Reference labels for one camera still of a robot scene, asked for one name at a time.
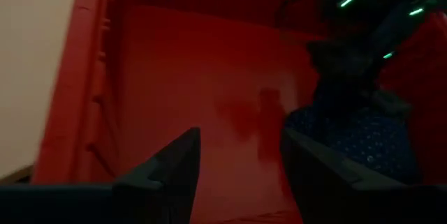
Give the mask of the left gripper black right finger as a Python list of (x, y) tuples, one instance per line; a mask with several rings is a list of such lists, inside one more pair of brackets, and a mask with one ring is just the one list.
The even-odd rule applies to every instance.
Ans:
[(291, 128), (281, 132), (284, 172), (304, 224), (382, 224), (370, 195), (405, 185)]

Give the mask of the red plastic bin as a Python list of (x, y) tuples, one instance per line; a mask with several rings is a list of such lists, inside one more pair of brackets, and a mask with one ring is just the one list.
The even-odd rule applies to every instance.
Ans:
[[(71, 197), (50, 221), (120, 223), (112, 187), (190, 128), (200, 174), (189, 224), (304, 224), (282, 164), (287, 116), (317, 87), (307, 43), (321, 0), (75, 0), (32, 183)], [(377, 84), (411, 105), (421, 180), (375, 190), (382, 224), (447, 224), (447, 8)]]

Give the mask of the light wooden desk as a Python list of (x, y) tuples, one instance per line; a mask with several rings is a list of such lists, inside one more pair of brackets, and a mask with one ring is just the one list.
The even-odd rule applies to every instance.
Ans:
[(74, 0), (0, 0), (0, 179), (34, 163)]

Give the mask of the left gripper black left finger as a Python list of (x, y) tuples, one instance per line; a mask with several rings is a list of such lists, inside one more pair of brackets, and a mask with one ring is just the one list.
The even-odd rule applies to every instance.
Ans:
[(112, 191), (120, 223), (189, 224), (200, 152), (200, 129), (190, 128), (119, 177)]

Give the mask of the navy patterned garment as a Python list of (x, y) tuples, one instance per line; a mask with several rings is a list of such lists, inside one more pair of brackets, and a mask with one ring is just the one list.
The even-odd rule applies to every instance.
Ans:
[(383, 89), (318, 84), (311, 105), (284, 125), (369, 169), (405, 184), (420, 182), (406, 120), (409, 103)]

